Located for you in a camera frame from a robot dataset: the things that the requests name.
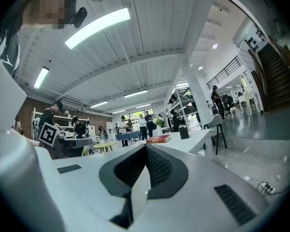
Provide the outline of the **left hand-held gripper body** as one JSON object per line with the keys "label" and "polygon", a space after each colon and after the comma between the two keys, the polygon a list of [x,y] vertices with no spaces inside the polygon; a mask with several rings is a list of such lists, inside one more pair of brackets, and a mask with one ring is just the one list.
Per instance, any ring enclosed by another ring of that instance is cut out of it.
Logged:
{"label": "left hand-held gripper body", "polygon": [[44,123],[39,141],[45,144],[46,149],[49,151],[53,159],[74,158],[82,156],[84,147],[80,148],[64,148],[63,140],[65,138],[59,136],[59,129]]}

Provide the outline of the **yellow round table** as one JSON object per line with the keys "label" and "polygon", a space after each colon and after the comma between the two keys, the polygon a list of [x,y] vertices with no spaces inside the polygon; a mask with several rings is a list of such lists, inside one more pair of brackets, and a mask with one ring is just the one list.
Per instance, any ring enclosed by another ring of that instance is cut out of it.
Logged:
{"label": "yellow round table", "polygon": [[116,145],[118,142],[108,142],[108,143],[99,143],[94,145],[94,149],[98,150],[100,153],[113,151],[113,146]]}

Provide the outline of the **red hardcover book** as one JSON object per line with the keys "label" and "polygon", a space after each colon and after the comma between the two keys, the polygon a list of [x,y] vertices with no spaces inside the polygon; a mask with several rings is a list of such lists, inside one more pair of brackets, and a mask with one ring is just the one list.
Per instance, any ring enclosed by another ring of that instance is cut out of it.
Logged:
{"label": "red hardcover book", "polygon": [[171,139],[170,135],[161,135],[161,136],[153,136],[146,140],[146,143],[150,144],[161,144],[161,143],[167,143]]}

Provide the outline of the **black metal railing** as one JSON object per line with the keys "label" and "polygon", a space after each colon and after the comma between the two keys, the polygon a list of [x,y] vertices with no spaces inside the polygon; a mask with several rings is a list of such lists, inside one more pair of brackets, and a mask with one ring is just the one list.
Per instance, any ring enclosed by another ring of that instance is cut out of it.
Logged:
{"label": "black metal railing", "polygon": [[226,79],[240,66],[242,66],[241,59],[239,56],[234,57],[216,76],[214,76],[209,82],[206,83],[208,88],[211,90],[213,86],[216,86],[221,81]]}

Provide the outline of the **large window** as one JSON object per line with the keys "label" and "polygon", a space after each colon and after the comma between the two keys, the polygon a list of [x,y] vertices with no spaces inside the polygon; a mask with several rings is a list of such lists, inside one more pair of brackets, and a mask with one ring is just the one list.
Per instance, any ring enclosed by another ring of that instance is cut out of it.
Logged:
{"label": "large window", "polygon": [[145,110],[137,111],[137,112],[133,112],[133,113],[129,113],[129,114],[125,114],[123,116],[125,117],[125,121],[126,122],[128,122],[130,120],[132,125],[136,126],[136,125],[139,125],[140,115],[145,117],[145,115],[146,115],[145,114]]}

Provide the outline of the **white wall shelf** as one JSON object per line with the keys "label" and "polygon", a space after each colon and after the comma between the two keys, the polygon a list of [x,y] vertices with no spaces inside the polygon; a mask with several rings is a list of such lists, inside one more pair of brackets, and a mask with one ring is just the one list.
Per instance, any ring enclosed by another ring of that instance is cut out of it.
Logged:
{"label": "white wall shelf", "polygon": [[[35,141],[38,141],[39,139],[39,128],[38,128],[38,124],[39,124],[39,121],[40,121],[40,117],[36,117],[36,111],[34,111],[33,115],[32,115],[32,139],[35,140]],[[62,131],[62,126],[64,127],[64,132],[63,132],[63,135],[65,136],[65,138],[69,138],[69,136],[73,136],[73,129],[74,129],[74,124],[72,123],[72,118],[67,118],[65,117],[65,119],[63,119],[62,116],[55,116],[54,115],[54,127],[58,128],[59,129],[59,135],[61,134],[61,131]]]}

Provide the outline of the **white display board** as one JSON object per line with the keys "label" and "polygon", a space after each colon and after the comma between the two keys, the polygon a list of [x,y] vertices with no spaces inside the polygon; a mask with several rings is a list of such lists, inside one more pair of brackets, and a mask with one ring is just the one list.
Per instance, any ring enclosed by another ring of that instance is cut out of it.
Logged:
{"label": "white display board", "polygon": [[251,45],[255,52],[259,52],[268,44],[263,32],[255,25],[250,28],[244,39]]}

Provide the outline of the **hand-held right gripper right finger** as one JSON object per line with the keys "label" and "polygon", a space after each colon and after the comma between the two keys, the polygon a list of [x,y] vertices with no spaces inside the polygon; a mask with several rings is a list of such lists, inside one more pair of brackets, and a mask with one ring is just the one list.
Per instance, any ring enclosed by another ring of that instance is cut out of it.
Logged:
{"label": "hand-held right gripper right finger", "polygon": [[133,232],[234,232],[268,207],[254,187],[219,163],[156,147],[183,161],[188,179],[172,197],[149,200],[132,224]]}

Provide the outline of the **dark wooden staircase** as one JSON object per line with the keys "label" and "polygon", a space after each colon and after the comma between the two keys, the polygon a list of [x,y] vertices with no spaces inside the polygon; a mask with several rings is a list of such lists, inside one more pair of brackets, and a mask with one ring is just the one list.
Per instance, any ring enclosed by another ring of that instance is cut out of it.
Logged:
{"label": "dark wooden staircase", "polygon": [[248,45],[256,76],[261,85],[261,100],[266,112],[290,106],[290,67],[282,56],[267,43],[262,49]]}

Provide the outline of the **person's black shirt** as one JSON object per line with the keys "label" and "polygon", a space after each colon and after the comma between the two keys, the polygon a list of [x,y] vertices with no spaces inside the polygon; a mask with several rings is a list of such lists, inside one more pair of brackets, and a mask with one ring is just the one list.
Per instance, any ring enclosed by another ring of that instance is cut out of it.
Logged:
{"label": "person's black shirt", "polygon": [[0,60],[8,73],[14,77],[20,62],[20,44],[18,30],[14,30],[12,26],[0,29]]}

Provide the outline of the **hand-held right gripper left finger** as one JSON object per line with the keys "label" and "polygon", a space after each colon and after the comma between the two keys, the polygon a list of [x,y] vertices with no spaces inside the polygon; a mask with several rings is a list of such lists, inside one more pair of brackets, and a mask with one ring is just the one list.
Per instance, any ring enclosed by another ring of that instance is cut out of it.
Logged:
{"label": "hand-held right gripper left finger", "polygon": [[40,170],[63,220],[64,232],[134,232],[111,222],[121,214],[125,199],[109,193],[99,171],[106,162],[136,147],[57,160],[52,160],[46,149],[37,149]]}

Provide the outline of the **blue cloth table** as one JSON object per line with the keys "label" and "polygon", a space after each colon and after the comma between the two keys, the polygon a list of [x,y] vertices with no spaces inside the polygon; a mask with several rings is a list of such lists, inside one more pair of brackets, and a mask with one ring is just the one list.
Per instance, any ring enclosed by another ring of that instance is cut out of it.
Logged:
{"label": "blue cloth table", "polygon": [[128,143],[126,143],[126,141],[132,142],[132,139],[134,139],[134,138],[137,138],[137,140],[139,140],[140,136],[141,136],[140,132],[138,130],[136,130],[136,131],[130,131],[127,133],[118,134],[117,139],[119,141],[122,141],[122,145],[123,145],[123,147],[125,147],[128,145]]}

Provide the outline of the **white dressing table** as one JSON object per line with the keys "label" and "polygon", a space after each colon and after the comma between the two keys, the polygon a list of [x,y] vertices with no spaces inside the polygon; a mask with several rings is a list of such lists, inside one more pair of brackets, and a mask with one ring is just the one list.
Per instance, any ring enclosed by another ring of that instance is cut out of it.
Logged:
{"label": "white dressing table", "polygon": [[241,96],[238,96],[239,104],[240,104],[240,109],[241,109],[241,114],[244,113],[243,105],[242,103],[246,103],[246,107],[248,108],[248,113],[251,116],[252,115],[252,110],[251,110],[251,105],[250,105],[250,100],[253,100],[257,109],[257,112],[260,113],[260,105],[259,101],[256,96],[256,92],[254,91],[252,85],[249,83],[248,78],[246,75],[243,73],[239,75],[241,84],[242,84],[242,89],[243,89],[243,94]]}

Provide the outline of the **grey chair with black legs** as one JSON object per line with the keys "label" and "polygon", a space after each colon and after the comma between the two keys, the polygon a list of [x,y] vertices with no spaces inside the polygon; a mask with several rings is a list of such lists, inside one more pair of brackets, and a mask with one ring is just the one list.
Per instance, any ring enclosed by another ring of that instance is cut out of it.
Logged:
{"label": "grey chair with black legs", "polygon": [[222,136],[225,148],[227,148],[226,138],[222,128],[221,115],[214,115],[210,123],[205,124],[204,129],[210,130],[210,138],[212,144],[216,147],[215,155],[218,154],[219,137]]}

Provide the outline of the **white power strip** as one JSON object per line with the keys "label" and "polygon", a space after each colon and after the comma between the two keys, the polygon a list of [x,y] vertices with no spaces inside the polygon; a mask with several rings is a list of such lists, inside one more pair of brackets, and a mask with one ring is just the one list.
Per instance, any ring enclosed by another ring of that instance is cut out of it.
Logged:
{"label": "white power strip", "polygon": [[264,183],[263,185],[264,185],[264,187],[263,187],[264,194],[266,194],[266,195],[272,195],[272,194],[275,193],[276,189],[273,186],[271,186],[268,183]]}

